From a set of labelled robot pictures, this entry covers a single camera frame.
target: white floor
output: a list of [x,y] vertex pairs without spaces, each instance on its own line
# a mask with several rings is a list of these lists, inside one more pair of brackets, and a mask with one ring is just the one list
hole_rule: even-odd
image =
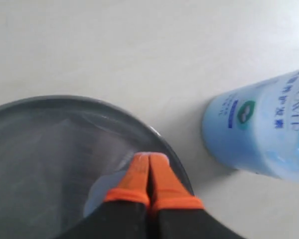
[[0,0],[0,104],[71,94],[125,108],[249,239],[299,239],[299,185],[216,163],[201,116],[219,93],[298,68],[299,1]]

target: green logo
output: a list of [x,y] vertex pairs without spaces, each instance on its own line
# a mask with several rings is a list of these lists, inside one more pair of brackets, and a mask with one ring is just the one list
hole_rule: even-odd
[[242,129],[246,129],[247,122],[253,116],[256,102],[247,101],[239,109],[237,113],[238,126]]

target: white surface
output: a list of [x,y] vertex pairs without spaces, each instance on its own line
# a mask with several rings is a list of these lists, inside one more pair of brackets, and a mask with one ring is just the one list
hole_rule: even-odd
[[298,68],[299,1],[0,0],[0,104],[73,94],[127,109],[248,239],[299,239],[299,184],[217,164],[201,116],[221,92]]

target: gray plate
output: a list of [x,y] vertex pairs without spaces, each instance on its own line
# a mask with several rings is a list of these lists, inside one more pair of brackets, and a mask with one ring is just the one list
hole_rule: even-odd
[[138,151],[159,151],[192,193],[170,146],[107,103],[36,97],[0,107],[0,239],[48,239],[82,219],[92,184]]

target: orange grip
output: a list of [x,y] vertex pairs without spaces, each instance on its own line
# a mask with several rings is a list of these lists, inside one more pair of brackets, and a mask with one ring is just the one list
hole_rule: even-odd
[[165,155],[152,153],[149,161],[154,185],[154,213],[161,209],[204,209],[200,199],[192,196],[176,177]]
[[149,167],[148,153],[135,154],[126,175],[116,188],[108,191],[104,202],[130,201],[143,203],[149,207],[150,199],[147,195]]

